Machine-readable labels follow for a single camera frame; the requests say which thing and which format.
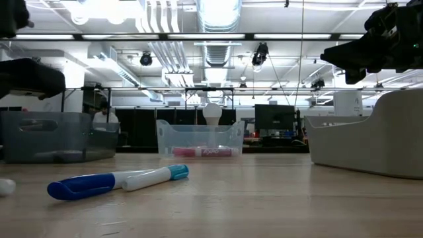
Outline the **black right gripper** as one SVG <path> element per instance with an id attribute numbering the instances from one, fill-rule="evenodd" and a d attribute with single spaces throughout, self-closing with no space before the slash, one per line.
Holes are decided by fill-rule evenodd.
<path id="1" fill-rule="evenodd" d="M 396 73 L 422 69 L 421 1 L 409 1 L 402 7 L 389 3 L 371 14 L 365 29 L 359 40 L 327 48 L 321 54 L 322 60 L 345 69 L 347 84 L 383 69 Z"/>

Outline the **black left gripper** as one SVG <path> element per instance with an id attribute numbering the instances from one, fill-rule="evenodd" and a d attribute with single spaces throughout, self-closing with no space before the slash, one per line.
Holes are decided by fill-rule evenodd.
<path id="1" fill-rule="evenodd" d="M 65 90 L 65 75 L 30 58 L 1 62 L 1 98 L 7 95 L 52 98 Z"/>

